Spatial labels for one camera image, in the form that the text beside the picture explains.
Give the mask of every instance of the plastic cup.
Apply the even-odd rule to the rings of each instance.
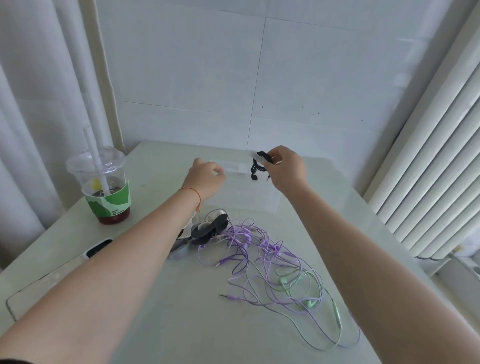
[[[103,194],[102,184],[89,151],[69,158],[66,162],[67,170],[77,179],[98,221],[105,225],[117,224],[130,215],[130,189],[123,171],[125,155],[111,146],[99,148],[98,153],[110,195]]]

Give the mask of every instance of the red string bracelet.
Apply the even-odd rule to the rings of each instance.
[[[197,192],[198,198],[200,198],[200,202],[198,203],[198,206],[197,206],[197,211],[200,213],[200,204],[202,203],[202,197],[200,196],[200,194],[198,193],[197,190],[195,190],[194,188],[191,188],[191,187],[182,187],[182,188],[180,188],[180,190],[184,190],[186,188],[188,188],[189,190],[194,190],[195,192]]]

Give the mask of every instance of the person's left hand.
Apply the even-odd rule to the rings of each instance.
[[[222,187],[225,182],[223,168],[215,162],[204,162],[201,158],[195,158],[193,165],[183,181],[183,187],[195,189],[202,200],[206,200]]]

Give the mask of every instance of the smartphone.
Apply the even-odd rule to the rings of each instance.
[[[10,296],[7,301],[7,309],[12,318],[17,321],[22,317],[40,298],[42,298],[49,290],[55,287],[58,282],[65,278],[75,268],[82,265],[86,260],[93,257],[100,250],[105,248],[113,241],[112,238],[102,240],[98,244],[88,248],[81,255],[76,256],[57,269],[44,275],[42,278],[30,283],[25,288]]]

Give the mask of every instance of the black cable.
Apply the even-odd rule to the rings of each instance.
[[[269,156],[267,153],[265,153],[265,152],[263,152],[263,151],[260,151],[260,152],[257,152],[257,154],[258,154],[259,156],[265,158],[265,160],[266,160],[267,162],[273,164],[273,159],[272,159],[272,157]],[[259,165],[259,164],[257,163],[257,161],[254,159],[254,160],[253,160],[252,169],[251,169],[251,171],[252,171],[252,180],[254,180],[254,181],[258,180],[258,176],[255,175],[255,173],[256,173],[258,170],[259,170],[260,172],[266,172],[266,168],[265,168],[265,167],[262,167],[261,165]]]

